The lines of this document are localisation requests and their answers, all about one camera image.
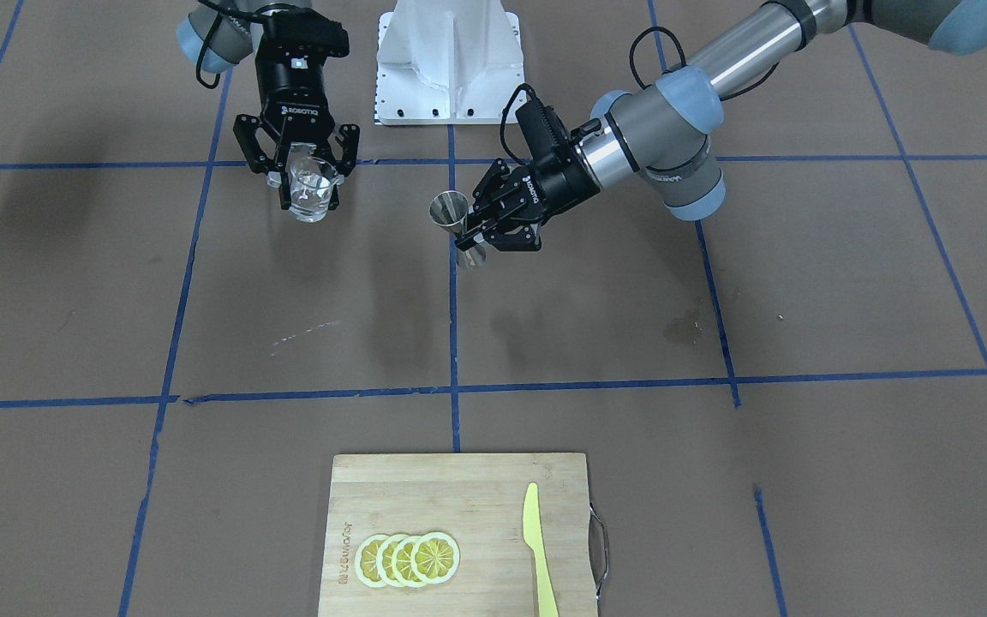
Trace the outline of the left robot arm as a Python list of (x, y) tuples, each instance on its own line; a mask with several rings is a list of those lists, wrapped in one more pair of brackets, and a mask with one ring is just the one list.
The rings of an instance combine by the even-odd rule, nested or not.
[(566, 129), (521, 83), (516, 94), (526, 101), (516, 117), (531, 159), (490, 165), (454, 231), (456, 249), (536, 251), (549, 219), (634, 176), (675, 218), (706, 218), (726, 196), (710, 137), (724, 121), (724, 102), (817, 36), (854, 22), (952, 55), (987, 46), (987, 1), (767, 1), (649, 86), (602, 95), (579, 128)]

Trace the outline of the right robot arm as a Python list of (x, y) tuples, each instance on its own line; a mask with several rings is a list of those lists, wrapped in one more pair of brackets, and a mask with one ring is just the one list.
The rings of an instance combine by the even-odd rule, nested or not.
[(344, 25), (309, 1), (200, 1), (176, 39), (197, 75), (254, 59), (261, 109), (232, 125), (248, 168), (266, 177), (297, 221), (316, 223), (336, 210), (361, 135), (359, 126), (334, 121), (326, 100), (326, 60), (351, 51)]

